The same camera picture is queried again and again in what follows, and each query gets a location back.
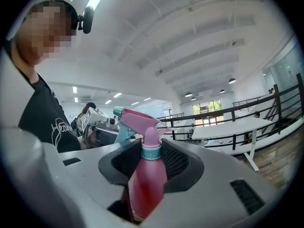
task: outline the black slot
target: black slot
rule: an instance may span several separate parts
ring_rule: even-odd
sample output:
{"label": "black slot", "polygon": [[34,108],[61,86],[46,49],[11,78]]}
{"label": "black slot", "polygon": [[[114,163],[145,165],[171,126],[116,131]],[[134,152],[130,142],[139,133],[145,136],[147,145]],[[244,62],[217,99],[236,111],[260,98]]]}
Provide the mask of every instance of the black slot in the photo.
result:
{"label": "black slot", "polygon": [[67,165],[71,165],[71,164],[74,164],[74,163],[77,163],[77,162],[80,162],[81,160],[78,159],[78,158],[72,158],[72,159],[68,159],[68,160],[65,160],[63,161],[64,165],[67,166]]}
{"label": "black slot", "polygon": [[253,191],[253,189],[244,180],[234,180],[230,183],[234,192],[244,205],[247,213],[252,215],[264,206],[262,199]]}

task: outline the teal bottle cap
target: teal bottle cap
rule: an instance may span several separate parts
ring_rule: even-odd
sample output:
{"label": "teal bottle cap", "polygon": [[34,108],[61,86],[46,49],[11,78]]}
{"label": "teal bottle cap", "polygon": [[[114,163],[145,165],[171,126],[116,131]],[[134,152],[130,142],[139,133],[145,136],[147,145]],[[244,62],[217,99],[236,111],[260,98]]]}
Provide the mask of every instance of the teal bottle cap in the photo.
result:
{"label": "teal bottle cap", "polygon": [[116,115],[116,116],[121,117],[121,116],[122,116],[122,113],[123,113],[123,109],[124,109],[123,106],[116,106],[116,107],[114,107],[114,109],[113,109],[113,114]]}
{"label": "teal bottle cap", "polygon": [[162,146],[157,148],[146,148],[142,146],[142,158],[149,161],[154,161],[161,158]]}

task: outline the black t-shirt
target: black t-shirt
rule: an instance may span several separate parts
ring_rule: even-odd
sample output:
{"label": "black t-shirt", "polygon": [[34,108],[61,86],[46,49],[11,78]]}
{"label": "black t-shirt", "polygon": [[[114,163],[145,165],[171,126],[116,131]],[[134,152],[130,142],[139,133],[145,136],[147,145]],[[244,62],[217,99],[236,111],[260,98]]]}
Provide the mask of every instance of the black t-shirt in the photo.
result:
{"label": "black t-shirt", "polygon": [[[4,48],[9,56],[10,46],[6,41]],[[28,77],[19,72],[35,90],[21,116],[19,127],[35,134],[42,142],[55,145],[59,153],[80,150],[79,141],[54,92],[40,76],[36,83],[31,84]]]}

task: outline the wooden floor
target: wooden floor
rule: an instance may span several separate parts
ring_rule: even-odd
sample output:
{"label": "wooden floor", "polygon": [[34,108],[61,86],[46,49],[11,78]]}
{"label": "wooden floor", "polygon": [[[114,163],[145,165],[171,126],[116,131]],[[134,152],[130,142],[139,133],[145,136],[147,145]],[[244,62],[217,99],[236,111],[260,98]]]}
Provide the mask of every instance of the wooden floor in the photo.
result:
{"label": "wooden floor", "polygon": [[[258,174],[277,188],[284,188],[295,173],[303,154],[304,126],[284,140],[255,152],[254,162]],[[244,155],[236,157],[251,167]]]}

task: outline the black metal railing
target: black metal railing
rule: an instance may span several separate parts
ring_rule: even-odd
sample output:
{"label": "black metal railing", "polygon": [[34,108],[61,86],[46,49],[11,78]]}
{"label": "black metal railing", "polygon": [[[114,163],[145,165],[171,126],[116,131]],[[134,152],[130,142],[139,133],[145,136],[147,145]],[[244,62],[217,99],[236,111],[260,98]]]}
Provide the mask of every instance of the black metal railing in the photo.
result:
{"label": "black metal railing", "polygon": [[[266,95],[262,95],[262,96],[259,96],[259,97],[254,97],[254,98],[243,100],[243,101],[236,101],[236,102],[233,102],[232,104],[233,104],[233,107],[240,106],[240,105],[245,105],[245,104],[248,104],[250,102],[257,101],[264,96],[266,96]],[[250,107],[245,107],[245,108],[240,109],[240,111],[248,111],[248,112],[249,112],[249,110],[251,110]]]}
{"label": "black metal railing", "polygon": [[[264,102],[267,102],[267,101],[270,101],[270,100],[274,99],[274,103],[272,104],[271,107],[260,110],[259,112],[263,112],[263,111],[268,110],[268,113],[267,113],[266,117],[264,117],[264,119],[272,121],[274,119],[274,117],[276,115],[278,115],[278,120],[274,121],[274,122],[272,122],[272,123],[270,123],[270,124],[268,124],[264,127],[261,127],[259,129],[257,129],[257,130],[262,129],[262,134],[256,137],[257,141],[259,141],[263,136],[274,134],[274,133],[280,134],[281,130],[284,129],[290,122],[295,121],[299,117],[304,116],[304,85],[303,85],[303,81],[302,81],[302,78],[301,78],[300,74],[297,74],[297,79],[298,79],[298,84],[289,88],[289,89],[287,89],[287,90],[279,92],[279,90],[277,88],[277,85],[274,85],[274,89],[275,89],[275,92],[276,92],[275,94],[271,94],[268,97],[257,99],[255,101],[252,101],[252,102],[249,102],[249,103],[246,103],[246,104],[241,104],[241,105],[237,105],[237,106],[234,106],[234,107],[231,107],[231,108],[227,108],[227,109],[223,109],[223,110],[219,110],[219,111],[214,111],[214,112],[198,114],[198,115],[181,116],[181,117],[175,117],[175,118],[170,118],[170,119],[160,119],[160,121],[164,122],[165,124],[170,123],[170,126],[174,127],[174,123],[177,122],[177,121],[190,120],[190,119],[194,119],[194,120],[207,119],[207,118],[211,118],[211,117],[216,118],[217,116],[222,116],[224,113],[231,113],[231,116],[232,116],[231,119],[219,121],[217,123],[225,123],[225,122],[230,122],[230,121],[234,122],[238,119],[241,119],[241,118],[244,118],[244,117],[249,117],[249,116],[252,116],[252,115],[255,114],[255,113],[251,113],[251,114],[247,114],[247,115],[244,115],[244,116],[236,117],[235,116],[235,111],[241,110],[243,108],[248,109],[249,107],[253,107],[257,104],[261,104],[261,103],[264,103]],[[281,102],[281,100],[280,100],[281,96],[283,96],[283,95],[285,95],[285,94],[287,94],[287,93],[289,93],[289,92],[291,92],[295,89],[299,89],[299,93],[297,93],[297,94],[293,95],[292,97],[290,97],[290,98]],[[288,101],[290,101],[291,99],[293,99],[297,96],[300,96],[300,99],[298,101],[296,101],[295,103],[293,103],[293,104],[291,104],[291,105],[282,109],[282,107],[281,107],[282,103],[288,102]],[[282,112],[290,109],[291,107],[295,106],[299,102],[301,102],[300,107],[296,108],[295,110],[293,110],[288,115],[282,117]],[[293,114],[296,114],[296,116],[294,116],[292,119],[288,118]],[[198,126],[203,126],[203,125],[204,124],[192,124],[192,125],[185,125],[185,126],[182,126],[182,127],[198,127]],[[274,125],[274,128],[271,131],[265,133],[265,130],[267,129],[267,127],[269,127],[271,125]],[[237,137],[241,136],[241,135],[244,135],[244,136],[247,135],[248,136],[250,133],[252,133],[252,131],[244,132],[244,133],[240,133],[240,134],[234,134],[234,135],[225,136],[225,137],[208,138],[207,140],[215,140],[215,141],[220,140],[220,139],[232,138],[232,141],[227,142],[227,143],[219,142],[220,143],[219,145],[212,145],[212,146],[205,146],[205,147],[208,148],[208,147],[220,147],[220,146],[232,145],[232,149],[234,150],[235,147],[236,147],[236,144],[248,143],[248,141],[249,141],[248,138],[244,137],[243,141],[237,142]],[[176,135],[187,135],[189,133],[175,133],[174,131],[172,131],[172,133],[165,133],[165,134],[172,135],[172,138],[174,140],[176,140]],[[198,141],[198,140],[186,139],[186,140],[179,140],[179,141],[187,141],[188,142],[188,141]]]}
{"label": "black metal railing", "polygon": [[182,117],[182,116],[185,116],[184,112],[183,113],[169,115],[169,116],[162,116],[162,117],[159,117],[158,120],[161,120],[161,119],[172,119],[172,118],[177,118],[177,117]]}

